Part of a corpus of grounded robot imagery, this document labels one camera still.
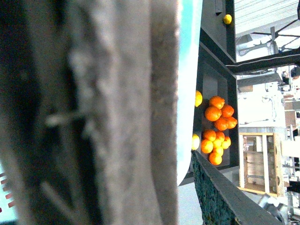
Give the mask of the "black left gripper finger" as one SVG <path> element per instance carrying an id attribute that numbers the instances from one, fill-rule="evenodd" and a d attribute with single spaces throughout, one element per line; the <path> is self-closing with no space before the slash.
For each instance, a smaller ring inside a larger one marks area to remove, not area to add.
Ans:
<path id="1" fill-rule="evenodd" d="M 205 225 L 281 225 L 199 152 L 191 157 L 195 190 Z"/>

